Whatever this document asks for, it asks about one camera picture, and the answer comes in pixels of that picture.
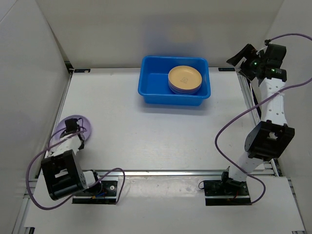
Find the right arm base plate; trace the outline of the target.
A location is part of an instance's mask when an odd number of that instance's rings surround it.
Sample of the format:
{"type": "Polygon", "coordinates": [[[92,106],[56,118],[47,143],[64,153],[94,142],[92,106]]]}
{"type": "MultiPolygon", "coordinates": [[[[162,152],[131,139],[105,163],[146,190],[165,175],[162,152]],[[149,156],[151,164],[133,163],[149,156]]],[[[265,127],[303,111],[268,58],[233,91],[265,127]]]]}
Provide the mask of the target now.
{"type": "Polygon", "coordinates": [[[251,205],[247,183],[234,186],[223,184],[221,180],[203,180],[198,188],[204,191],[206,206],[244,206],[251,205]]]}

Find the purple plate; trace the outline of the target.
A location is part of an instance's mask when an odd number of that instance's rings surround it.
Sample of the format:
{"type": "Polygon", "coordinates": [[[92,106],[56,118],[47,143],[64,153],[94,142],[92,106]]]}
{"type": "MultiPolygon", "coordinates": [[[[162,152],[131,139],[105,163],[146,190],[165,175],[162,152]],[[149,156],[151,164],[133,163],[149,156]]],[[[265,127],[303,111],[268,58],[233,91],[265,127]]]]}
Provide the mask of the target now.
{"type": "Polygon", "coordinates": [[[91,136],[92,133],[92,126],[88,118],[81,116],[81,115],[71,115],[68,117],[65,117],[62,119],[58,124],[57,127],[53,133],[52,141],[58,141],[60,139],[61,135],[61,129],[65,128],[65,121],[68,119],[76,118],[78,120],[78,124],[80,127],[84,127],[86,131],[83,133],[85,141],[88,141],[88,139],[91,136]]]}

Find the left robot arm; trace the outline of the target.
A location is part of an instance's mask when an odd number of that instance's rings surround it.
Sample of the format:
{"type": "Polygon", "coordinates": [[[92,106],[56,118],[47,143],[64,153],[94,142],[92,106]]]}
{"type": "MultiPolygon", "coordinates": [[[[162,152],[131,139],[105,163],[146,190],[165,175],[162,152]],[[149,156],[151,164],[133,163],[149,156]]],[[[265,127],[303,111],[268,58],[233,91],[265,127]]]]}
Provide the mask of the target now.
{"type": "Polygon", "coordinates": [[[84,118],[67,118],[63,121],[63,128],[53,141],[52,152],[41,161],[45,183],[49,196],[58,200],[69,195],[88,193],[98,195],[102,193],[102,182],[98,174],[93,171],[83,171],[77,154],[85,146],[84,118]]]}

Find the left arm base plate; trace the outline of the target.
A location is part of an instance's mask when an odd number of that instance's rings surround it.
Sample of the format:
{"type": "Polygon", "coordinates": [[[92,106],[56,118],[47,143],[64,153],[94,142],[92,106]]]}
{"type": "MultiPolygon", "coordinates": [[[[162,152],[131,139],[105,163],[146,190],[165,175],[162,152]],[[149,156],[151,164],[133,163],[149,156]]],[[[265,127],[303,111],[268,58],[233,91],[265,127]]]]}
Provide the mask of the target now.
{"type": "Polygon", "coordinates": [[[118,178],[104,179],[94,188],[79,192],[72,198],[72,204],[115,205],[118,178]]]}

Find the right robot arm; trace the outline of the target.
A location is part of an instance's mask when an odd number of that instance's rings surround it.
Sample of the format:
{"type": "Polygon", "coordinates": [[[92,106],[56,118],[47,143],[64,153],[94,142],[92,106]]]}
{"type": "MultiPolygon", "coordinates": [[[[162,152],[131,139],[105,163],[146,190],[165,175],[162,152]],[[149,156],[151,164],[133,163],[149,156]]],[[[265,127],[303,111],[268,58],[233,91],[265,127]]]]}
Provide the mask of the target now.
{"type": "Polygon", "coordinates": [[[222,174],[219,190],[225,195],[243,187],[247,176],[260,164],[279,158],[294,137],[295,130],[286,121],[280,92],[287,80],[286,70],[280,68],[286,51],[285,46],[275,44],[257,51],[247,44],[227,60],[233,66],[240,64],[239,72],[248,80],[258,80],[263,104],[260,122],[246,137],[245,152],[233,168],[222,174]]]}

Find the yellow plate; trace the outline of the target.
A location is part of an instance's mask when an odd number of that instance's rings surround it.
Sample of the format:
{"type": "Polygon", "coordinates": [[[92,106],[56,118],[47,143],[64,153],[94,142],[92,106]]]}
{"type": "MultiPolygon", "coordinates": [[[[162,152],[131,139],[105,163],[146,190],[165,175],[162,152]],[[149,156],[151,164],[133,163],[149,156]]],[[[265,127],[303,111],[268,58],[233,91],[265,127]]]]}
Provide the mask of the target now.
{"type": "Polygon", "coordinates": [[[193,90],[201,86],[202,76],[198,70],[190,66],[176,66],[168,73],[171,85],[180,90],[193,90]]]}

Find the pink plate front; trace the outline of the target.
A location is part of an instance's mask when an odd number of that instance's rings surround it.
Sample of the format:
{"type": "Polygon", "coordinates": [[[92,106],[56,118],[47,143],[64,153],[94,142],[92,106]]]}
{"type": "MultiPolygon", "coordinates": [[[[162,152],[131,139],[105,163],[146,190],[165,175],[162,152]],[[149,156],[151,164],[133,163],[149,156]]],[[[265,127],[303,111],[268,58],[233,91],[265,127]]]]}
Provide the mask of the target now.
{"type": "Polygon", "coordinates": [[[171,84],[169,84],[169,88],[175,93],[175,94],[181,94],[181,95],[193,95],[195,94],[197,91],[199,91],[201,86],[198,86],[194,89],[191,89],[191,90],[187,90],[187,89],[180,89],[180,88],[177,88],[171,84]]]}

